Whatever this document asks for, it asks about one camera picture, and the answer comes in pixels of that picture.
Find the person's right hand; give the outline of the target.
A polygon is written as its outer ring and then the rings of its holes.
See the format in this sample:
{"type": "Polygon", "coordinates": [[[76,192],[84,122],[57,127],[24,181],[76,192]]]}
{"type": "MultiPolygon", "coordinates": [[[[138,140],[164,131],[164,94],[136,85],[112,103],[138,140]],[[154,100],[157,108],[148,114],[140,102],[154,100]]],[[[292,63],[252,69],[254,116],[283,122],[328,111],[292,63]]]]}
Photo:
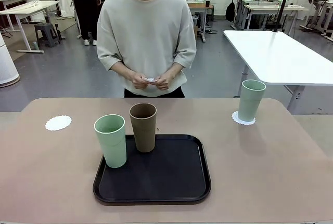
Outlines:
{"type": "Polygon", "coordinates": [[[134,72],[131,76],[131,81],[135,89],[143,90],[147,88],[147,86],[150,84],[149,81],[145,80],[145,77],[143,74],[134,72]]]}

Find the person's left hand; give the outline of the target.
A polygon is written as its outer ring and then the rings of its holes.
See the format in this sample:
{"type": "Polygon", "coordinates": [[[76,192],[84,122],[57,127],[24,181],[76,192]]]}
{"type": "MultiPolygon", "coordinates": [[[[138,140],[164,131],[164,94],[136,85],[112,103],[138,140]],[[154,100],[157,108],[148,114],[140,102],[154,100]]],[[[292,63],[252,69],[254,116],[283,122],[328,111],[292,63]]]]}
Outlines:
{"type": "Polygon", "coordinates": [[[168,90],[171,81],[172,81],[172,76],[165,73],[156,78],[155,81],[152,82],[152,84],[155,85],[159,90],[168,90]]]}

